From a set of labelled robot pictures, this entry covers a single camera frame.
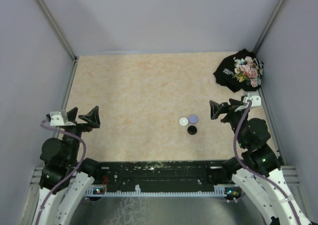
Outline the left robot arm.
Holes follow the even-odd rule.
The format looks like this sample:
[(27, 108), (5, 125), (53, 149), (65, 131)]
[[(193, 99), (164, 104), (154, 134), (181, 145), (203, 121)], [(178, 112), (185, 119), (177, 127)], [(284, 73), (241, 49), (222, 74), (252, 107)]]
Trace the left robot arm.
[(82, 134), (100, 127), (99, 107), (78, 115), (78, 108), (46, 115), (40, 127), (62, 134), (47, 139), (41, 149), (44, 162), (34, 225), (68, 225), (86, 190), (103, 179), (100, 162), (87, 158)]

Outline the purple earbud case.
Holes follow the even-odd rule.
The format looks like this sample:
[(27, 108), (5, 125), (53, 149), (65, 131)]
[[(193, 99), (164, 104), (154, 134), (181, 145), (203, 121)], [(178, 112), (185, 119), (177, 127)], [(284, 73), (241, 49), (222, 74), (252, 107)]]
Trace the purple earbud case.
[(196, 123), (198, 123), (198, 117), (196, 115), (190, 115), (188, 117), (188, 121), (191, 124), (196, 124)]

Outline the white earbud case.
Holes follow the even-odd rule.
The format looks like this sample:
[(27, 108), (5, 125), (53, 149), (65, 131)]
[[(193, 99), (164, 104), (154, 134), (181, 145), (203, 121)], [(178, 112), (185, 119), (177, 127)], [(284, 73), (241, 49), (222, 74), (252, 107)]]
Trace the white earbud case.
[(185, 127), (185, 126), (187, 126), (187, 125), (189, 124), (189, 121), (188, 121), (187, 118), (182, 117), (182, 118), (179, 119), (179, 124), (180, 124), (181, 126)]

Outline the black earbud case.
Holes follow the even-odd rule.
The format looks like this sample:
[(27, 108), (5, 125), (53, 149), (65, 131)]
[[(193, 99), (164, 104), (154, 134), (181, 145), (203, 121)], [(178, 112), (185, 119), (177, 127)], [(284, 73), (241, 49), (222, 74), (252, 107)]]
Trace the black earbud case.
[(197, 127), (196, 126), (189, 126), (187, 128), (187, 132), (190, 134), (190, 135), (195, 135), (197, 133)]

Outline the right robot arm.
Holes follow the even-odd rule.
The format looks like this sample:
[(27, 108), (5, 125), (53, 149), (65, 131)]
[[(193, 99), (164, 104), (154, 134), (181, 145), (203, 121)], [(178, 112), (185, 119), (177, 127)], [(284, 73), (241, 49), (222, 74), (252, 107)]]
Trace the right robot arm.
[(253, 202), (266, 225), (311, 225), (285, 180), (282, 164), (268, 145), (271, 135), (265, 120), (248, 118), (261, 105), (259, 96), (243, 96), (240, 101), (210, 101), (211, 119), (221, 114), (234, 132), (235, 156), (223, 164), (222, 178), (238, 185)]

